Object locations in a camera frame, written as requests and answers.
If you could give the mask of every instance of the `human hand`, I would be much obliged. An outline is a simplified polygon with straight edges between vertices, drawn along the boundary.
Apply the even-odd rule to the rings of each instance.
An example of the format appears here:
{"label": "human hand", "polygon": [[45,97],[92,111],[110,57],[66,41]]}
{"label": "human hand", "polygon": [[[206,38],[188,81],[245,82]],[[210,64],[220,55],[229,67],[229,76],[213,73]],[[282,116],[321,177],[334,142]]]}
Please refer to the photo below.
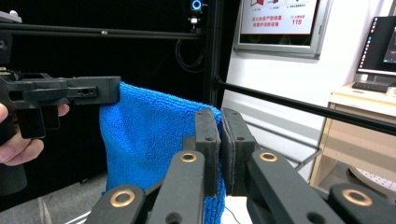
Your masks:
{"label": "human hand", "polygon": [[[69,111],[68,105],[58,105],[58,114],[63,116]],[[0,122],[8,116],[7,108],[0,104]],[[39,139],[23,139],[17,126],[16,134],[0,146],[0,163],[14,166],[35,159],[43,150],[44,143]]]}

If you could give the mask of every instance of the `black cable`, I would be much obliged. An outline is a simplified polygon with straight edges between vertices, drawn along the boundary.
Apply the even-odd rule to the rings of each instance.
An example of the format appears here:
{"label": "black cable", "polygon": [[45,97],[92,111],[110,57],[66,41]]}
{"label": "black cable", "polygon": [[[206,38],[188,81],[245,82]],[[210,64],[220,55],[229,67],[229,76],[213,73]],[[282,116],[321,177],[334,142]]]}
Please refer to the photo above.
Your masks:
{"label": "black cable", "polygon": [[231,211],[227,206],[225,206],[225,209],[227,209],[227,210],[233,215],[233,219],[235,219],[235,221],[236,221],[238,224],[241,224],[241,223],[238,221],[238,219],[236,219],[236,216],[235,216],[235,214],[233,213],[233,211]]}
{"label": "black cable", "polygon": [[179,39],[176,42],[176,47],[175,47],[175,56],[176,56],[176,59],[177,59],[177,63],[180,65],[180,67],[183,70],[185,70],[186,72],[190,72],[190,73],[201,73],[201,72],[203,72],[204,68],[202,68],[200,70],[192,70],[192,69],[196,68],[197,66],[199,66],[202,63],[202,61],[204,59],[204,56],[205,56],[204,52],[201,51],[199,57],[197,58],[197,60],[195,60],[195,62],[190,63],[190,64],[185,63],[183,61],[183,59],[181,57],[181,53],[180,53],[181,43],[182,43],[182,40]]}

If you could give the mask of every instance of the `blue towel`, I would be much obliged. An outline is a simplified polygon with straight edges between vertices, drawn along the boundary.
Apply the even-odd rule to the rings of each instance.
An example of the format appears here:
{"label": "blue towel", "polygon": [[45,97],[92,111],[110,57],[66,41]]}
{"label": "blue towel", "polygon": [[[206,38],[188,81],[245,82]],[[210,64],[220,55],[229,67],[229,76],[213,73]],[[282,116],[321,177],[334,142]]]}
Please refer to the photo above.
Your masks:
{"label": "blue towel", "polygon": [[[195,134],[195,113],[208,107],[219,127],[221,113],[215,107],[121,82],[120,101],[100,107],[106,190],[120,184],[147,189],[164,178],[173,155],[182,149],[183,136]],[[225,198],[221,175],[218,189],[217,198],[205,198],[205,224],[220,224]]]}

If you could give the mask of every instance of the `white wall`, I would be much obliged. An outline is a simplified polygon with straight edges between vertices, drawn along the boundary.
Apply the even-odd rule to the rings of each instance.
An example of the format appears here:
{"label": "white wall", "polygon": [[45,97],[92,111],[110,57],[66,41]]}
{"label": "white wall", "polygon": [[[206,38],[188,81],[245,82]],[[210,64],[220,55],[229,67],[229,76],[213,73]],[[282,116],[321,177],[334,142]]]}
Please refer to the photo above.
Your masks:
{"label": "white wall", "polygon": [[[228,83],[327,106],[332,90],[351,82],[373,16],[391,0],[333,0],[320,60],[233,52]],[[226,91],[223,107],[239,111],[263,147],[299,161],[318,146],[323,118]],[[312,162],[300,171],[308,180]]]}

